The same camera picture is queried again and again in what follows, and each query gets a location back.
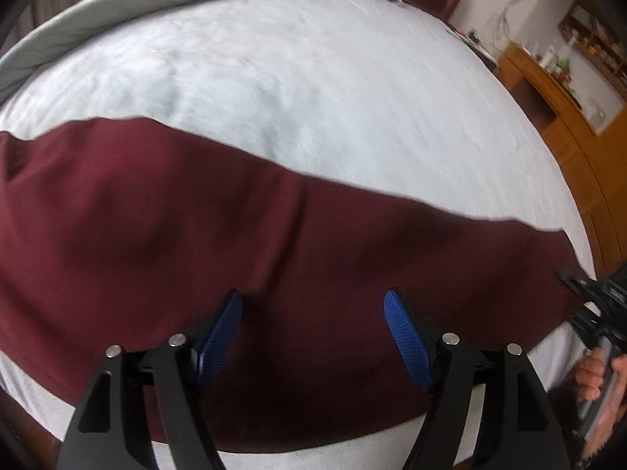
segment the dark red cloth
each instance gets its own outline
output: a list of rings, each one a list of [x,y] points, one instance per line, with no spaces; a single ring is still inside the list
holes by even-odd
[[[0,348],[76,403],[106,347],[154,347],[235,287],[248,312],[203,397],[220,449],[424,413],[382,314],[390,287],[485,348],[529,350],[580,305],[556,279],[583,273],[563,232],[299,175],[148,119],[2,133],[0,149]]]

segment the cable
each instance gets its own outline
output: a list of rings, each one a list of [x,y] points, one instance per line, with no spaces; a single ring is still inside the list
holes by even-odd
[[[509,0],[504,6],[501,13],[491,14],[490,18],[486,21],[484,25],[485,27],[493,27],[493,31],[491,33],[490,45],[495,51],[498,51],[498,52],[503,51],[503,49],[497,46],[497,43],[500,42],[501,40],[507,39],[507,42],[509,43],[510,26],[509,26],[509,22],[507,21],[507,14],[509,13],[512,7],[514,7],[515,5],[518,5],[522,1],[524,0]]]

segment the mattress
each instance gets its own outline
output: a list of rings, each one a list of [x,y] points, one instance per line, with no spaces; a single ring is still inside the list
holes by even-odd
[[[33,139],[148,116],[287,168],[469,217],[564,229],[593,262],[559,167],[514,100],[435,18],[384,0],[211,0],[143,16],[40,68],[0,109]],[[545,387],[581,354],[562,325],[530,354]],[[63,438],[72,407],[0,354],[0,385]],[[458,461],[472,454],[477,389]],[[224,454],[227,468],[401,468],[422,419],[333,446]],[[156,445],[161,468],[173,468]]]

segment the black clamp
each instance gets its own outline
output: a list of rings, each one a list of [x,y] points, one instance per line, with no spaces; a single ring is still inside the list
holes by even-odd
[[[195,407],[196,392],[218,376],[243,315],[231,291],[218,311],[149,351],[107,349],[76,407],[58,470],[157,470],[143,404],[154,385],[179,470],[225,470]],[[472,468],[565,470],[564,441],[549,399],[522,348],[478,350],[410,313],[395,291],[384,315],[412,379],[433,394],[403,470],[449,470],[457,455],[474,385],[486,385]]]

